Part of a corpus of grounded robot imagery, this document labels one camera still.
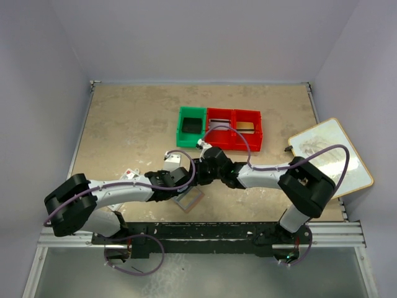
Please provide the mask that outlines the pink leather card holder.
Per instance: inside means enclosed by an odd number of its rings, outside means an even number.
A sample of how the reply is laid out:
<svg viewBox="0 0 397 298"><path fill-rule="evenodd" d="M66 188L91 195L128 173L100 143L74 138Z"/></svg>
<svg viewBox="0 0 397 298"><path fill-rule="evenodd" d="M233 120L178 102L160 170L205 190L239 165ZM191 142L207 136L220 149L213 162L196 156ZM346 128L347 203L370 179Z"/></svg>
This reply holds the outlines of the pink leather card holder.
<svg viewBox="0 0 397 298"><path fill-rule="evenodd" d="M172 201L185 213L189 213L204 197L204 193L197 187L190 187L186 192L173 197Z"/></svg>

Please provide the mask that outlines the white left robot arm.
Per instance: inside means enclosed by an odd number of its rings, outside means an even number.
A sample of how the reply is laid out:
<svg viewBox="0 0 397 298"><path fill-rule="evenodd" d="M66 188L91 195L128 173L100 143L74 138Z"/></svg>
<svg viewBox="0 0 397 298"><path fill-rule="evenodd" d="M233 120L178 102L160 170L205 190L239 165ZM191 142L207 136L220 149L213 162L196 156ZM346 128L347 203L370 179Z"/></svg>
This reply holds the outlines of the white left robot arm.
<svg viewBox="0 0 397 298"><path fill-rule="evenodd" d="M45 198L48 218L44 226L51 227L57 237L82 230L121 243L128 235L122 216L102 208L125 202L166 201L186 191L194 178L194 166L189 171L179 167L116 181L88 180L84 174L75 174Z"/></svg>

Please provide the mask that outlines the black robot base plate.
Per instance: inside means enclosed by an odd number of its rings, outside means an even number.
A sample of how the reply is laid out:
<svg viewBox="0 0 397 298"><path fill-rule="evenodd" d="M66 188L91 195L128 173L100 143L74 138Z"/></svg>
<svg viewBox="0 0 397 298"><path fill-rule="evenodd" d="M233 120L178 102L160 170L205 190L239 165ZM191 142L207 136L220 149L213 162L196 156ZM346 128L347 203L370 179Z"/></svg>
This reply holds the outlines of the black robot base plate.
<svg viewBox="0 0 397 298"><path fill-rule="evenodd" d="M298 259L299 249L313 239L307 225L297 232L277 222L127 222L121 232L106 238L92 236L95 245L122 247L121 254L145 259L155 253L282 256Z"/></svg>

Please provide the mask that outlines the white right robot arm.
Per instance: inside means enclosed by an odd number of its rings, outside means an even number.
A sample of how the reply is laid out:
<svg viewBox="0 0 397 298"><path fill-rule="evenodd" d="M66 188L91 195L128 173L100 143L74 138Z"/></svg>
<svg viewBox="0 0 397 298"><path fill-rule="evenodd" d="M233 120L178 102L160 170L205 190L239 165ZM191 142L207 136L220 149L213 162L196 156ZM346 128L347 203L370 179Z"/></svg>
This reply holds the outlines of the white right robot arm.
<svg viewBox="0 0 397 298"><path fill-rule="evenodd" d="M260 168L232 161L221 148L211 147L194 159L189 171L195 173L195 186L219 180L231 189L261 187L283 191L292 203L275 229L283 243L296 238L307 221L320 217L336 190L331 178L300 156L281 166Z"/></svg>

